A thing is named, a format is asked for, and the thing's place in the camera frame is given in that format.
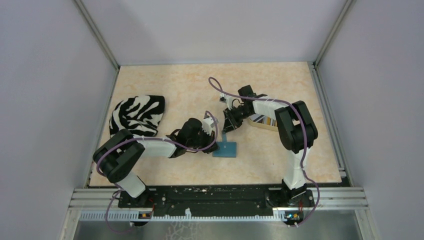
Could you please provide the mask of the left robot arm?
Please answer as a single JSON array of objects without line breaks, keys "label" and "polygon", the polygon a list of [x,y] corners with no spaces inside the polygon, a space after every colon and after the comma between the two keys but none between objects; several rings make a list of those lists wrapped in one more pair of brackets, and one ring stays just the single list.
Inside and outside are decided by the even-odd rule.
[{"label": "left robot arm", "polygon": [[187,152],[212,153],[219,149],[218,120],[214,116],[202,120],[190,118],[181,129],[165,137],[139,136],[128,129],[118,131],[98,148],[93,156],[98,173],[130,195],[138,207],[149,203],[146,184],[133,172],[140,158],[177,158]]}]

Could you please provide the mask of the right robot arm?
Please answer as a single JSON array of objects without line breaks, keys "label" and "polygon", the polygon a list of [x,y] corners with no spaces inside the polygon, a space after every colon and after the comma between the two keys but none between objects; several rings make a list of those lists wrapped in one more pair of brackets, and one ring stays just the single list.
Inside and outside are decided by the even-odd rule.
[{"label": "right robot arm", "polygon": [[288,167],[282,179],[280,196],[270,199],[272,206],[295,206],[307,191],[304,166],[310,148],[318,138],[317,127],[304,101],[286,103],[266,94],[253,92],[250,85],[238,90],[238,95],[221,93],[219,100],[226,103],[223,110],[226,134],[241,127],[245,119],[261,115],[276,121],[279,139],[288,151]]}]

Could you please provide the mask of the cream oval card tray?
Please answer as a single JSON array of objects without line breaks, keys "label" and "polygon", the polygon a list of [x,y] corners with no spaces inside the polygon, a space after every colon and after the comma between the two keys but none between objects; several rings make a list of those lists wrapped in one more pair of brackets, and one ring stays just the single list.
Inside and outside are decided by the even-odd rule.
[{"label": "cream oval card tray", "polygon": [[278,131],[276,120],[270,117],[260,114],[254,114],[250,116],[247,120],[248,123],[255,128],[265,129],[274,132]]}]

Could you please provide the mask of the blue card holder wallet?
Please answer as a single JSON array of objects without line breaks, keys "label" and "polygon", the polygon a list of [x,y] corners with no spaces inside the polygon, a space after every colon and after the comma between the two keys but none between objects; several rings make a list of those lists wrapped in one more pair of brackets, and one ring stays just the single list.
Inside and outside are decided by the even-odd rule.
[{"label": "blue card holder wallet", "polygon": [[237,157],[237,142],[228,141],[225,133],[221,134],[221,141],[216,142],[218,149],[212,153],[214,158],[236,158]]}]

